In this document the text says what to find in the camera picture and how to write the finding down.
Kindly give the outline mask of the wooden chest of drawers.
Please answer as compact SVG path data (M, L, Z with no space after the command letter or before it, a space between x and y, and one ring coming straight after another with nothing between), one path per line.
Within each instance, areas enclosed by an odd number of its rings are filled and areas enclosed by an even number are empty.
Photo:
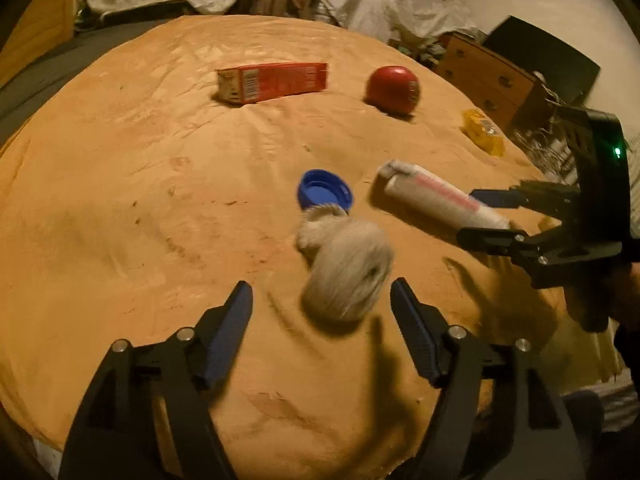
M459 34L451 34L436 73L464 93L504 133L543 127L551 105L532 74Z

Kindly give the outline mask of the black flat television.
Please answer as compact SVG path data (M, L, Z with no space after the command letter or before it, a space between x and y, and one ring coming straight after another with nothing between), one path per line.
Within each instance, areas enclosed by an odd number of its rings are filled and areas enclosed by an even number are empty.
M544 84L567 105L586 102L600 66L570 44L511 15L483 41L483 46L531 74L544 76Z

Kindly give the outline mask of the blue bottle cap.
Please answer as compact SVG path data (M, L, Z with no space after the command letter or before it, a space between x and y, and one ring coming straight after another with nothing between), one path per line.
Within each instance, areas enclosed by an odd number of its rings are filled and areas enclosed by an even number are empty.
M354 196L350 187L337 174L323 169L311 169L300 178L297 200L303 210L333 204L340 206L344 211L350 211Z

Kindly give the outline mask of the right plastic covered pile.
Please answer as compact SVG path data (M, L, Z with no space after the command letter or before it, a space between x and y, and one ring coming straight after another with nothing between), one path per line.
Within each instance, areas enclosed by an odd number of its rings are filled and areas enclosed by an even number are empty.
M482 33L458 0L310 0L311 15L389 44L424 49L448 32L473 39Z

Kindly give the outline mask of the yellow crumpled wrapper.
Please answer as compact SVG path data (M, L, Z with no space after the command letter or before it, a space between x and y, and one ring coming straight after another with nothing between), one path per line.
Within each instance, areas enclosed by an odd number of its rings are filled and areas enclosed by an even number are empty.
M482 151L502 157L506 152L501 129L479 108L462 112L462 132Z

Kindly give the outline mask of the tan bed blanket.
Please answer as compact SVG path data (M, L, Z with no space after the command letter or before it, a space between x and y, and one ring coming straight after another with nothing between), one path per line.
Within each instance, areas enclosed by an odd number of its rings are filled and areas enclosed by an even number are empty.
M243 479L379 479L414 453L437 393L381 297L337 336L300 307L296 188L322 168L377 223L394 271L448 321L543 347L558 290L537 292L506 260L484 263L454 234L371 203L386 160L465 191L537 177L517 148L479 150L460 129L468 99L422 66L408 122L364 102L370 73L402 55L345 29L290 18L179 18L99 58L32 115L1 154L1 401L62 448L108 346L152 344L219 306L238 281L254 310L214 422ZM318 92L231 105L217 70L326 63Z

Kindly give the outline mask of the red round ball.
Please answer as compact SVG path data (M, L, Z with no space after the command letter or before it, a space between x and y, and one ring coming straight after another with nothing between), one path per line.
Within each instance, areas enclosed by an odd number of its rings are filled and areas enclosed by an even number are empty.
M387 65L375 70L369 77L364 100L397 116L411 115L419 104L421 86L418 77L405 66Z

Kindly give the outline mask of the grey fluffy sock ball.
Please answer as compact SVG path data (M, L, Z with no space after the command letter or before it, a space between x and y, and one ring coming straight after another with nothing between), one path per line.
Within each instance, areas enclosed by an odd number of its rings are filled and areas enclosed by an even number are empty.
M303 307L322 322L360 322L378 301L393 267L387 234L337 204L321 204L303 212L295 245L310 263Z

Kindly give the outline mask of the white red tube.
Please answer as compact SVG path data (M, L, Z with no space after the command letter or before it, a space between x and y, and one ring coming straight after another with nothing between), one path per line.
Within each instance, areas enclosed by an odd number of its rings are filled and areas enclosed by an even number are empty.
M510 229L507 218L421 166L390 159L378 176L387 196L454 229Z

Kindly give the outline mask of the red carton box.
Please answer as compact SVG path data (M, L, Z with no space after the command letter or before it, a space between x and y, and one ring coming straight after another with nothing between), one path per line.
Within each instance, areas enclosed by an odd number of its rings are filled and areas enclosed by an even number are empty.
M219 101L252 104L326 88L329 66L319 62L243 65L217 70Z

